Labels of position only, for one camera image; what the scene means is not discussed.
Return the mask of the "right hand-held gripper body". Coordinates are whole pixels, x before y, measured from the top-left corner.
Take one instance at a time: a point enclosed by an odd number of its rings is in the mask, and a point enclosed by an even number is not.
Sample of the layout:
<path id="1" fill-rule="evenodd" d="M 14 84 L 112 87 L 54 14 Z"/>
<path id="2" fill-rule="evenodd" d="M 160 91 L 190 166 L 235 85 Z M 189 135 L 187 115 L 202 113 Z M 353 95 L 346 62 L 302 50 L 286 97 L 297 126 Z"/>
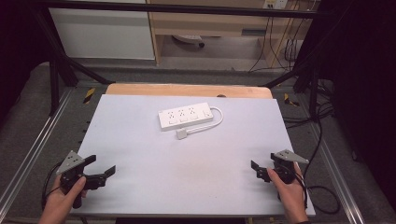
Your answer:
<path id="1" fill-rule="evenodd" d="M 295 162 L 304 164 L 309 163 L 308 159 L 305 159 L 288 149 L 279 151 L 276 155 L 280 158 L 280 161 L 274 161 L 275 171 L 285 184 L 292 183 L 296 178 L 294 169 Z"/>

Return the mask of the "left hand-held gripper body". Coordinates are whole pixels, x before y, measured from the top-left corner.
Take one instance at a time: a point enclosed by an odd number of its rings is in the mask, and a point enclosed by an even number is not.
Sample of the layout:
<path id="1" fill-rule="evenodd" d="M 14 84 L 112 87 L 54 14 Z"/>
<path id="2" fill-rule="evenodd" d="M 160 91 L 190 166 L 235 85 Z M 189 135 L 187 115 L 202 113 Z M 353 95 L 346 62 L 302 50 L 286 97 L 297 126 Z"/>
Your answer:
<path id="1" fill-rule="evenodd" d="M 75 151 L 70 151 L 56 172 L 57 175 L 61 176 L 60 186 L 66 193 L 68 193 L 83 176 L 86 178 L 84 190 L 95 190 L 106 185 L 106 183 L 97 184 L 93 180 L 96 175 L 84 174 L 84 169 L 86 167 L 83 165 L 84 159 L 85 158 L 80 157 Z"/>

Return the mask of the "white power strip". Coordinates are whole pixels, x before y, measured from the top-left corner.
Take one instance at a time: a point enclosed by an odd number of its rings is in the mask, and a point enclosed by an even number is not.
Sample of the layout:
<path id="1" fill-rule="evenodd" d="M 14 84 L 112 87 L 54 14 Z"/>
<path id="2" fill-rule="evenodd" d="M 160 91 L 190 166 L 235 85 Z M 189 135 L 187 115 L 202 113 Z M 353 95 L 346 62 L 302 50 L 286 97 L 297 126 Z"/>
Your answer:
<path id="1" fill-rule="evenodd" d="M 206 123 L 214 118 L 208 103 L 166 109 L 158 116 L 163 132 Z"/>

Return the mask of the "person's right hand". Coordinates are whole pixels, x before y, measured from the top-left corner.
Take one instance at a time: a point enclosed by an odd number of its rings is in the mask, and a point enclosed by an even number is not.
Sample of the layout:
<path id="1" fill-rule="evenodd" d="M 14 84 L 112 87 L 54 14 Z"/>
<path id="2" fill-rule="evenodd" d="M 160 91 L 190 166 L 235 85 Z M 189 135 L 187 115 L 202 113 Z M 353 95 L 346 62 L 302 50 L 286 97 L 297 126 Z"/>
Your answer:
<path id="1" fill-rule="evenodd" d="M 272 168 L 268 168 L 267 172 L 279 193 L 285 217 L 287 218 L 287 215 L 307 216 L 304 206 L 304 190 L 300 183 L 295 180 L 291 184 L 285 184 Z"/>

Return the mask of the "person's left hand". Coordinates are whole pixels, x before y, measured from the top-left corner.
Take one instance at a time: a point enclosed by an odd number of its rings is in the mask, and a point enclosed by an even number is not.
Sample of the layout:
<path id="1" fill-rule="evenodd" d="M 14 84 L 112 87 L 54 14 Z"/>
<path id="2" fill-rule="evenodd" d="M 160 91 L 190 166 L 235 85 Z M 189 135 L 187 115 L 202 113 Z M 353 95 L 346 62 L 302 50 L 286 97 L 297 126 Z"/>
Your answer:
<path id="1" fill-rule="evenodd" d="M 87 191 L 83 189 L 86 178 L 83 176 L 66 194 L 64 194 L 64 192 L 61 190 L 60 178 L 61 177 L 58 175 L 54 180 L 53 186 L 51 188 L 52 193 L 47 199 L 47 203 L 45 205 L 42 215 L 58 215 L 59 217 L 63 217 L 64 221 L 66 221 L 66 218 L 69 215 L 74 200 L 77 198 L 77 196 L 81 195 L 82 197 L 85 197 L 87 194 Z"/>

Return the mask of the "yellow black tape strip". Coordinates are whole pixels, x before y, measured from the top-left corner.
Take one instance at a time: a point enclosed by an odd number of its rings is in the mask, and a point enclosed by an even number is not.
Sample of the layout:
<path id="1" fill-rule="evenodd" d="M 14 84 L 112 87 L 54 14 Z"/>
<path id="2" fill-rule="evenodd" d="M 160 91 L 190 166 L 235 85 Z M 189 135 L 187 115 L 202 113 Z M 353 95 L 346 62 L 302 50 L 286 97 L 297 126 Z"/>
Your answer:
<path id="1" fill-rule="evenodd" d="M 94 92 L 95 92 L 95 88 L 89 88 L 88 89 L 88 91 L 87 91 L 87 93 L 86 93 L 86 95 L 84 97 L 83 104 L 88 104 L 90 102 Z"/>
<path id="2" fill-rule="evenodd" d="M 284 103 L 286 105 L 300 106 L 298 102 L 292 101 L 287 93 L 284 93 Z"/>

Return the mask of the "wooden table board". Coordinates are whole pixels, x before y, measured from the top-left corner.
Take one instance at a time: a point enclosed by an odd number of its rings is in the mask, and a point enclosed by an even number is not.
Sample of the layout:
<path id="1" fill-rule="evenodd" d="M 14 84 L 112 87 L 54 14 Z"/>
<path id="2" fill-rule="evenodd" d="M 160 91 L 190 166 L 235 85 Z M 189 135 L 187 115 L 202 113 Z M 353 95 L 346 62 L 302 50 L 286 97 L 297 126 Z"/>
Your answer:
<path id="1" fill-rule="evenodd" d="M 161 96 L 202 96 L 228 98 L 272 99 L 268 88 L 223 85 L 187 85 L 187 84 L 138 84 L 113 83 L 107 87 L 106 94 L 117 95 L 161 95 Z"/>

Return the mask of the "white cabinet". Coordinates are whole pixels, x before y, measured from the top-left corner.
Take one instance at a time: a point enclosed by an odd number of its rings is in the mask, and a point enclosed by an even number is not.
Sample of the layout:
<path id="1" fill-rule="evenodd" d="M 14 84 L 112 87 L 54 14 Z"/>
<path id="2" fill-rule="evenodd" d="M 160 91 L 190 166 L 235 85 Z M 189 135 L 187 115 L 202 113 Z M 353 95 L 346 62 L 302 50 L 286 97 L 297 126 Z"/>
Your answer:
<path id="1" fill-rule="evenodd" d="M 49 12 L 69 57 L 155 59 L 147 12 L 62 8 Z"/>

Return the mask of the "office chair base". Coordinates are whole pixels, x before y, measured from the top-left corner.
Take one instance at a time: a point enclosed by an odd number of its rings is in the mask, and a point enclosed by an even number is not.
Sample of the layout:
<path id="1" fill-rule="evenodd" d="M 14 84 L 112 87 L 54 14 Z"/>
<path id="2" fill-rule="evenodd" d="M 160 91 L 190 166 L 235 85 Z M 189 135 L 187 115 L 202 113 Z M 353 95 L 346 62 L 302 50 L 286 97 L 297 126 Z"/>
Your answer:
<path id="1" fill-rule="evenodd" d="M 205 46 L 203 39 L 199 35 L 174 35 L 174 38 L 184 43 L 198 45 L 200 48 Z"/>

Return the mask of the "light wooden desk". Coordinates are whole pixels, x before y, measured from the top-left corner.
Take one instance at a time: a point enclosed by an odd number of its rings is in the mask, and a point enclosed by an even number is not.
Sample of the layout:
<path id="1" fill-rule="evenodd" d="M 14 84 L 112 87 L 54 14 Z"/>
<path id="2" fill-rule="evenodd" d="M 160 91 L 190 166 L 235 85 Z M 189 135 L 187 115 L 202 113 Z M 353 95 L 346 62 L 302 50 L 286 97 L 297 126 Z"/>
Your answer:
<path id="1" fill-rule="evenodd" d="M 174 4 L 210 7 L 263 7 L 264 0 L 146 0 L 149 4 Z M 308 0 L 288 0 L 286 9 L 306 11 Z M 281 49 L 287 40 L 303 40 L 310 19 L 236 17 L 202 14 L 149 13 L 156 60 L 162 57 L 163 38 L 167 35 L 257 37 L 270 67 L 280 65 Z"/>

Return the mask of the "aluminium rail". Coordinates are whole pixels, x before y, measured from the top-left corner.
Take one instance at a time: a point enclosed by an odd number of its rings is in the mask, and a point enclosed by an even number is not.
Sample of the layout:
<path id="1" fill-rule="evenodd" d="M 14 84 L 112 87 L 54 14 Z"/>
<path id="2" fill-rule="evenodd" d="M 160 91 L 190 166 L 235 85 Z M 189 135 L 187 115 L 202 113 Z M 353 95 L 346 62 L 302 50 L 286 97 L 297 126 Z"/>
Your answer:
<path id="1" fill-rule="evenodd" d="M 66 108 L 73 88 L 66 88 L 59 101 L 58 108 L 46 118 L 45 124 L 36 135 L 35 141 L 29 146 L 28 151 L 24 154 L 23 160 L 19 163 L 18 170 L 12 176 L 12 179 L 7 184 L 7 187 L 0 195 L 0 222 L 2 222 L 19 194 L 23 183 L 30 174 L 37 158 L 39 157 L 43 147 L 46 145 L 52 130 L 56 126 L 64 109 Z"/>
<path id="2" fill-rule="evenodd" d="M 346 213 L 346 216 L 350 224 L 365 224 L 364 218 L 361 214 L 361 210 L 357 206 L 354 197 L 347 185 L 344 176 L 341 173 L 325 138 L 322 136 L 322 130 L 319 122 L 313 122 L 310 124 L 312 132 L 318 141 L 318 151 L 320 152 L 321 158 L 327 168 L 329 176 L 332 180 L 332 184 L 335 188 L 340 204 Z"/>

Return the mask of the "white wall socket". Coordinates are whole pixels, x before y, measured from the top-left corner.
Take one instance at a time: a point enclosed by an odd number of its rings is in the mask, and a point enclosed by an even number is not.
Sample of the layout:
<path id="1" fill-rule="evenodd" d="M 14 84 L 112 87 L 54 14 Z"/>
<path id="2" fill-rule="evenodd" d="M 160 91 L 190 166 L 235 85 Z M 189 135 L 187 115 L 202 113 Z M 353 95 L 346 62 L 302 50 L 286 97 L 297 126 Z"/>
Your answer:
<path id="1" fill-rule="evenodd" d="M 268 9 L 284 9 L 288 0 L 264 0 L 263 7 Z"/>

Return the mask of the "black metal frame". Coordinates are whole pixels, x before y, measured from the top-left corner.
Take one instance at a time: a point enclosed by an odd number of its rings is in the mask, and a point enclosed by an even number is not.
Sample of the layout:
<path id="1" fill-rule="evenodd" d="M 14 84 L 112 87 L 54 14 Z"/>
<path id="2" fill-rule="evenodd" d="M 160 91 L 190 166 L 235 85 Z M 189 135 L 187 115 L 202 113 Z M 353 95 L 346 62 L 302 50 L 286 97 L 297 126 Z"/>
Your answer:
<path id="1" fill-rule="evenodd" d="M 60 76 L 69 85 L 78 83 L 76 71 L 98 81 L 101 84 L 109 84 L 110 81 L 94 73 L 84 65 L 71 59 L 62 48 L 60 42 L 55 38 L 56 32 L 48 25 L 48 20 L 42 15 L 44 9 L 84 9 L 84 10 L 104 10 L 104 11 L 132 11 L 132 12 L 151 12 L 151 13 L 173 13 L 173 14 L 202 14 L 216 16 L 236 16 L 236 17 L 261 17 L 261 18 L 289 18 L 289 19 L 310 19 L 325 20 L 332 25 L 328 27 L 325 35 L 320 39 L 316 46 L 302 60 L 302 62 L 288 73 L 278 77 L 264 86 L 272 89 L 276 85 L 301 74 L 305 70 L 312 70 L 308 77 L 308 82 L 318 85 L 318 74 L 315 72 L 319 65 L 318 56 L 328 47 L 331 42 L 334 30 L 338 27 L 347 13 L 346 8 L 338 9 L 333 12 L 326 11 L 298 11 L 284 9 L 254 9 L 247 7 L 210 7 L 210 6 L 188 6 L 188 5 L 169 5 L 169 4 L 138 4 L 138 3 L 117 3 L 117 2 L 98 2 L 98 1 L 73 1 L 73 0 L 31 0 L 27 3 L 32 11 L 38 27 L 49 42 L 49 52 L 52 59 L 61 65 Z"/>

